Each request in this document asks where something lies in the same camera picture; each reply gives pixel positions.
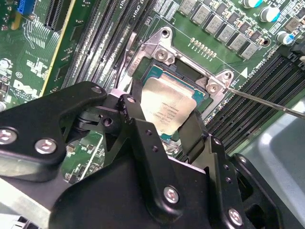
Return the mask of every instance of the silver screw head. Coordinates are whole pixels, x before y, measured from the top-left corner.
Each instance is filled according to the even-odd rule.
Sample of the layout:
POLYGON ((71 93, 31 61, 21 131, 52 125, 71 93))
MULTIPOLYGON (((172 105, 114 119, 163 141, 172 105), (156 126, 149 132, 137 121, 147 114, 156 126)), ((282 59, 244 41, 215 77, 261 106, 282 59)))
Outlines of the silver screw head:
POLYGON ((247 163, 246 158, 244 158, 243 156, 239 156, 239 159, 240 159, 243 163, 247 163))
POLYGON ((95 93, 101 94, 102 90, 99 87, 93 87, 91 88, 95 93))
POLYGON ((243 219, 240 216, 240 214, 238 213, 238 211, 236 211, 235 209, 231 208, 229 209, 229 216, 230 216, 230 220, 232 221, 232 223, 234 223, 237 226, 241 226, 243 224, 243 219))
POLYGON ((56 150, 56 143, 53 140, 41 139, 36 142, 35 150, 40 154, 51 154, 56 150))
POLYGON ((135 99, 132 98, 132 97, 127 97, 127 100, 128 100, 129 102, 131 102, 131 103, 135 103, 135 99))
POLYGON ((217 138, 214 138, 214 141, 215 141, 217 144, 221 145, 221 142, 220 142, 217 138))
POLYGON ((17 139, 17 134, 10 129, 0 129, 0 145, 13 143, 17 139))
POLYGON ((172 187, 165 187, 163 194, 167 201, 172 204, 176 204, 179 201, 178 192, 172 187))

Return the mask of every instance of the surface-mount component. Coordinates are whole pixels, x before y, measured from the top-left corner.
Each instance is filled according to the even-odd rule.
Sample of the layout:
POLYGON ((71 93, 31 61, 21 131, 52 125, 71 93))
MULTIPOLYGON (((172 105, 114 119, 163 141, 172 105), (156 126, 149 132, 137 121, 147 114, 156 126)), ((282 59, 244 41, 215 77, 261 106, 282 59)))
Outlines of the surface-mount component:
POLYGON ((296 15, 298 18, 303 18, 305 16, 305 7, 300 9, 300 11, 296 15))
POLYGON ((249 43, 247 47, 240 53, 240 56, 246 60, 249 60, 257 50, 258 47, 255 44, 249 43))
POLYGON ((24 14, 30 14, 33 12, 35 0, 20 0, 17 11, 24 14))
POLYGON ((285 25, 285 29, 288 32, 293 32, 294 30, 296 30, 296 28, 301 25, 301 23, 299 22, 299 20, 297 18, 291 18, 288 23, 285 25))
POLYGON ((256 8, 263 3, 263 0, 243 0, 243 6, 245 8, 256 8))
POLYGON ((202 102, 204 92, 153 65, 144 79, 141 107, 148 122, 160 135, 171 136, 192 110, 202 102))
POLYGON ((279 8, 267 6, 261 10, 259 18, 262 22, 275 22, 280 15, 281 12, 279 8))
POLYGON ((236 22, 236 20, 239 18, 239 14, 233 12, 231 14, 231 16, 228 19, 228 23, 230 23, 231 25, 234 25, 234 23, 236 22))
POLYGON ((211 4, 212 0, 204 0, 203 3, 206 5, 206 6, 209 6, 211 4))
POLYGON ((247 23, 246 21, 242 24, 242 26, 239 28, 239 31, 241 33, 245 33, 247 31, 247 29, 250 27, 251 25, 249 23, 247 23))
POLYGON ((194 16, 192 17, 193 22, 195 22, 197 25, 201 25, 205 19, 210 14, 211 10, 208 9, 206 6, 201 5, 194 16))
POLYGON ((255 31, 252 36, 250 37, 250 40, 253 42, 256 42, 256 40, 262 35, 260 31, 255 31))
POLYGON ((196 2, 197 0, 184 0, 179 7, 179 12, 185 16, 189 15, 196 2))
POLYGON ((276 40, 283 45, 290 45, 294 42, 295 37, 293 34, 287 33, 285 31, 280 31, 276 35, 276 40))
POLYGON ((222 15, 223 12, 225 11, 225 9, 227 9, 227 8, 228 8, 228 6, 227 6, 226 4, 221 3, 221 4, 219 5, 219 7, 217 8, 216 13, 217 13, 218 15, 222 15))
POLYGON ((235 29, 230 25, 225 25, 220 29, 220 34, 218 35, 218 39, 224 43, 227 43, 229 39, 232 37, 232 35, 235 32, 235 29))
POLYGON ((215 34, 222 25, 222 23, 223 20, 221 20, 221 18, 217 15, 214 15, 212 16, 212 19, 208 22, 207 26, 205 27, 205 30, 210 34, 215 34))
POLYGON ((234 35, 234 37, 229 41, 228 47, 230 49, 238 51, 245 44, 246 41, 247 41, 247 39, 245 36, 243 36, 240 33, 238 33, 238 34, 236 33, 234 35))

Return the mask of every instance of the black dimm slot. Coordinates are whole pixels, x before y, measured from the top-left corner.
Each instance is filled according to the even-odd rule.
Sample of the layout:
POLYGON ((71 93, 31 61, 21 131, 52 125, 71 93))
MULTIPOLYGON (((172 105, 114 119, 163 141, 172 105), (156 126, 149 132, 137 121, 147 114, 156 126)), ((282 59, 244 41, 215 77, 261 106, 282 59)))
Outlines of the black dimm slot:
MULTIPOLYGON (((241 88, 242 92, 252 94, 255 89, 261 85, 271 73, 284 62, 284 58, 274 58, 265 64, 264 67, 259 69, 257 73, 249 79, 241 88)), ((216 116, 207 124, 207 129, 210 133, 217 130, 221 123, 225 122, 230 117, 230 114, 234 112, 245 99, 239 96, 233 96, 231 100, 222 108, 221 112, 218 112, 216 116)))
MULTIPOLYGON (((103 17, 105 16, 105 12, 108 9, 111 1, 112 0, 106 0, 105 1, 104 7, 102 9, 102 15, 100 16, 100 21, 102 21, 103 17)), ((92 32, 92 30, 95 30, 93 33, 97 32, 98 28, 96 29, 94 27, 94 24, 96 22, 95 20, 96 20, 96 17, 98 15, 98 13, 99 13, 99 8, 100 8, 102 3, 103 3, 102 0, 98 0, 98 1, 95 2, 95 5, 93 6, 91 17, 89 18, 88 23, 86 25, 86 30, 81 36, 81 39, 80 39, 81 42, 79 42, 79 44, 77 45, 77 48, 75 50, 75 53, 73 55, 73 58, 72 58, 72 61, 71 61, 71 64, 70 64, 70 68, 67 72, 67 75, 69 77, 65 77, 62 88, 73 85, 77 81, 79 72, 80 72, 81 67, 83 65, 83 62, 86 60, 86 55, 81 57, 80 52, 81 52, 82 48, 84 47, 84 45, 86 44, 86 42, 89 42, 88 46, 91 46, 92 40, 93 40, 95 35, 93 35, 93 37, 90 37, 90 40, 88 41, 87 40, 88 39, 88 34, 90 32, 92 32)))
MULTIPOLYGON (((291 99, 293 99, 297 94, 299 94, 305 88, 304 75, 302 76, 302 78, 299 79, 299 81, 291 87, 292 88, 291 92, 283 100, 278 102, 278 104, 287 104, 291 99)), ((239 134, 237 139, 234 139, 234 141, 231 141, 225 145, 226 151, 228 153, 230 153, 233 150, 235 150, 244 140, 247 139, 247 137, 253 131, 257 130, 263 123, 267 122, 273 115, 276 114, 276 112, 277 112, 277 110, 275 110, 275 109, 272 109, 269 107, 266 108, 264 113, 253 121, 253 123, 255 123, 255 125, 251 128, 251 130, 248 130, 247 132, 245 132, 245 133, 247 133, 246 135, 245 135, 245 133, 241 133, 241 134, 239 134)))
MULTIPOLYGON (((276 88, 275 86, 270 86, 271 90, 268 91, 268 94, 266 96, 261 96, 261 98, 264 98, 270 102, 276 102, 278 97, 282 96, 281 91, 284 91, 285 93, 286 90, 300 78, 296 77, 297 74, 291 75, 290 72, 291 68, 289 68, 289 70, 286 71, 286 75, 282 77, 281 81, 278 84, 280 85, 279 88, 276 88)), ((245 118, 243 118, 239 122, 235 122, 235 124, 231 126, 231 128, 229 128, 223 136, 220 137, 223 142, 225 142, 224 144, 228 144, 232 139, 235 138, 235 135, 238 134, 238 132, 240 132, 241 130, 245 130, 248 126, 253 124, 253 119, 256 119, 258 114, 259 116, 261 116, 261 114, 263 114, 263 110, 267 108, 266 106, 256 103, 254 101, 248 101, 247 104, 252 105, 252 109, 244 111, 245 118)))
MULTIPOLYGON (((279 74, 278 77, 268 77, 268 79, 265 80, 264 84, 262 84, 262 87, 260 87, 253 95, 264 98, 264 96, 270 92, 270 88, 275 87, 290 71, 291 71, 291 65, 289 61, 286 61, 285 66, 283 68, 277 68, 273 73, 279 74)), ((240 119, 243 119, 243 117, 247 114, 248 110, 250 110, 256 103, 249 103, 249 100, 244 100, 244 105, 242 105, 242 109, 236 109, 232 114, 230 115, 231 122, 223 123, 224 125, 221 125, 221 127, 218 127, 215 131, 215 134, 219 138, 222 138, 223 135, 225 135, 225 131, 227 130, 229 125, 232 125, 236 122, 238 122, 240 119)))
POLYGON ((97 35, 94 38, 94 42, 89 49, 90 57, 89 57, 89 55, 87 55, 86 61, 81 68, 80 74, 78 75, 78 79, 77 79, 78 83, 84 80, 84 78, 88 72, 88 69, 90 67, 91 60, 97 51, 97 47, 98 47, 99 43, 101 42, 102 37, 105 35, 106 29, 110 25, 110 21, 113 17, 115 10, 119 7, 119 2, 120 2, 120 0, 113 1, 111 3, 110 8, 107 10, 107 14, 102 22, 102 26, 100 27, 97 35))
POLYGON ((94 82, 94 83, 98 82, 99 76, 102 73, 102 70, 104 68, 103 61, 108 60, 108 58, 111 56, 111 54, 113 53, 114 49, 116 48, 117 44, 119 43, 119 40, 122 37, 122 33, 123 33, 124 29, 127 27, 128 20, 131 17, 131 15, 133 14, 138 1, 139 0, 132 0, 128 4, 128 10, 127 10, 127 12, 125 14, 125 17, 124 17, 123 21, 120 23, 117 31, 115 32, 115 36, 112 38, 112 42, 108 46, 105 55, 102 56, 102 58, 101 58, 102 61, 98 64, 98 66, 95 66, 95 71, 92 73, 92 75, 93 75, 92 82, 94 82))
POLYGON ((122 20, 122 16, 124 15, 124 13, 126 11, 126 8, 127 8, 129 3, 130 3, 130 0, 126 0, 124 2, 121 2, 121 4, 120 4, 120 11, 121 12, 120 12, 119 16, 117 17, 115 22, 111 23, 107 27, 107 31, 109 31, 108 36, 107 36, 107 38, 105 36, 103 37, 102 42, 104 43, 104 46, 102 47, 102 50, 101 50, 101 53, 99 55, 98 61, 95 63, 95 65, 93 67, 92 74, 87 76, 86 81, 92 81, 92 79, 94 77, 94 73, 97 71, 97 68, 99 69, 102 57, 104 56, 104 54, 105 54, 105 52, 106 52, 106 50, 109 46, 109 43, 112 41, 113 35, 116 32, 116 30, 119 26, 119 23, 122 20))
MULTIPOLYGON (((120 27, 118 28, 118 37, 117 39, 112 43, 112 45, 110 45, 108 51, 106 52, 104 59, 108 60, 108 58, 112 55, 112 53, 114 52, 114 50, 116 49, 117 45, 119 45, 119 41, 120 39, 123 37, 123 34, 127 32, 127 35, 125 36, 125 39, 123 40, 120 49, 118 50, 118 52, 116 53, 113 63, 112 63, 112 67, 116 64, 116 62, 118 61, 120 54, 122 53, 124 47, 126 46, 128 39, 132 33, 132 31, 134 30, 136 24, 138 23, 141 15, 143 14, 147 3, 149 2, 149 0, 139 0, 139 1, 134 1, 134 5, 132 5, 132 7, 130 8, 130 16, 125 18, 125 22, 120 24, 120 27)), ((98 80, 100 75, 102 72, 97 72, 94 75, 94 79, 98 80)), ((107 83, 107 87, 109 87, 109 85, 111 84, 111 82, 114 79, 109 77, 109 80, 107 83)))

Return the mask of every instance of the capacitor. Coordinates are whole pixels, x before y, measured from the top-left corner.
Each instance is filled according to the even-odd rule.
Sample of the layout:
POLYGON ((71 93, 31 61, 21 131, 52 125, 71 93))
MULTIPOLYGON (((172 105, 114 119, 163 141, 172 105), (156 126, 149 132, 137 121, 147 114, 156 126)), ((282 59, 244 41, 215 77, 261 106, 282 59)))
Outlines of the capacitor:
POLYGON ((280 9, 270 6, 263 8, 259 14, 259 18, 262 22, 275 22, 280 16, 280 9))
POLYGON ((6 110, 6 105, 4 102, 0 102, 0 112, 5 111, 6 110))
POLYGON ((262 4, 263 0, 243 0, 243 6, 245 8, 255 8, 262 4))
POLYGON ((280 31, 276 35, 276 40, 284 45, 290 45, 294 42, 295 37, 293 34, 287 33, 285 31, 280 31))

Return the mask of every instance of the black pcie slot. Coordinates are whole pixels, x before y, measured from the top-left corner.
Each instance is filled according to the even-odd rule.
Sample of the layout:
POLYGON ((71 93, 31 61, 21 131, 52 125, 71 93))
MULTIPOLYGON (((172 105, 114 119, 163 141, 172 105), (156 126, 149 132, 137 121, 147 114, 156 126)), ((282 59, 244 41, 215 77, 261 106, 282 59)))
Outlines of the black pcie slot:
MULTIPOLYGON (((291 72, 291 66, 292 63, 290 63, 288 60, 283 62, 282 68, 277 68, 274 70, 273 74, 277 75, 277 77, 268 77, 265 81, 264 84, 259 87, 253 95, 260 97, 260 98, 265 98, 266 94, 270 92, 270 88, 276 87, 278 83, 285 77, 287 74, 291 72)), ((249 100, 246 99, 243 101, 243 104, 240 106, 241 109, 236 109, 234 112, 231 113, 230 115, 230 120, 231 122, 223 123, 221 127, 218 127, 217 130, 215 131, 215 134, 217 133, 217 136, 219 138, 222 138, 225 135, 225 131, 227 128, 229 128, 232 124, 238 122, 239 120, 243 119, 244 116, 247 115, 249 110, 252 109, 253 106, 255 106, 256 103, 249 103, 249 100)))
MULTIPOLYGON (((285 78, 282 78, 281 82, 279 83, 280 87, 273 87, 268 92, 266 96, 263 98, 270 101, 270 102, 278 102, 279 98, 286 95, 286 91, 291 87, 291 85, 295 84, 297 80, 299 80, 302 76, 300 74, 287 74, 285 78)), ((256 103, 254 101, 247 101, 247 104, 252 105, 252 109, 245 111, 244 116, 245 118, 238 120, 234 123, 233 126, 226 129, 225 134, 220 137, 225 143, 228 144, 232 139, 235 138, 236 134, 242 130, 245 130, 247 128, 247 131, 249 130, 249 126, 255 125, 253 123, 253 120, 256 119, 258 115, 261 115, 264 113, 264 110, 267 108, 264 105, 261 105, 259 103, 256 103)))
MULTIPOLYGON (((293 99, 298 93, 300 93, 305 88, 305 80, 302 78, 299 79, 297 83, 295 83, 291 87, 291 92, 280 102, 277 102, 278 104, 287 104, 291 99, 293 99)), ((225 144, 226 151, 228 153, 235 150, 243 141, 245 141, 248 136, 253 133, 255 130, 257 130, 262 124, 266 123, 273 115, 275 115, 277 110, 272 108, 266 108, 265 111, 258 116, 256 120, 253 121, 253 123, 256 123, 250 130, 248 130, 246 133, 240 133, 233 141, 230 141, 225 144)))
POLYGON ((88 19, 88 22, 85 26, 86 30, 81 35, 80 42, 78 43, 76 50, 74 52, 70 68, 67 72, 67 76, 65 77, 65 80, 62 84, 62 88, 68 87, 69 85, 73 85, 77 82, 79 72, 81 71, 81 67, 83 65, 83 62, 86 60, 86 55, 81 56, 81 52, 85 45, 91 46, 95 33, 97 33, 98 28, 100 27, 100 23, 103 20, 105 13, 110 5, 112 0, 97 0, 92 8, 92 13, 90 14, 90 17, 88 19), (102 9, 101 15, 99 14, 99 8, 101 7, 101 4, 104 3, 104 7, 102 9), (88 34, 92 33, 92 37, 88 40, 88 34))
MULTIPOLYGON (((258 70, 258 72, 249 79, 245 85, 241 88, 242 92, 253 94, 253 92, 259 87, 268 77, 271 76, 273 71, 277 69, 285 61, 284 58, 278 56, 271 60, 258 70)), ((231 100, 224 106, 221 112, 218 112, 216 116, 207 125, 208 131, 214 134, 218 127, 225 122, 236 109, 245 101, 244 98, 239 96, 233 96, 231 100)))
POLYGON ((61 30, 70 3, 71 0, 51 0, 44 25, 53 31, 61 30))
MULTIPOLYGON (((120 45, 119 50, 114 55, 112 67, 117 63, 117 61, 120 57, 120 54, 122 53, 123 49, 125 48, 125 46, 128 42, 128 39, 131 36, 131 33, 134 30, 136 24, 139 22, 141 15, 143 14, 148 2, 149 2, 149 0, 136 0, 136 1, 132 1, 132 3, 130 4, 130 8, 127 12, 128 17, 126 15, 126 17, 124 18, 124 21, 120 24, 118 31, 116 33, 115 39, 110 44, 105 56, 103 57, 104 60, 108 60, 112 56, 114 51, 116 50, 117 46, 120 45)), ((102 70, 99 72, 97 71, 94 74, 93 81, 98 82, 101 74, 102 74, 102 70)), ((107 82, 104 83, 106 88, 108 88, 109 85, 111 85, 113 80, 114 79, 112 77, 109 77, 107 79, 107 82)))
POLYGON ((114 15, 115 10, 119 6, 119 2, 120 2, 120 0, 112 1, 111 6, 107 10, 107 14, 102 22, 102 26, 100 27, 98 33, 96 34, 96 36, 94 38, 94 42, 93 42, 92 46, 90 47, 90 56, 87 55, 86 61, 81 68, 80 74, 78 75, 78 79, 77 79, 78 83, 82 82, 84 80, 84 78, 86 77, 86 75, 88 74, 88 69, 90 67, 91 60, 95 56, 98 45, 100 44, 102 37, 105 35, 106 29, 110 26, 111 19, 114 15))

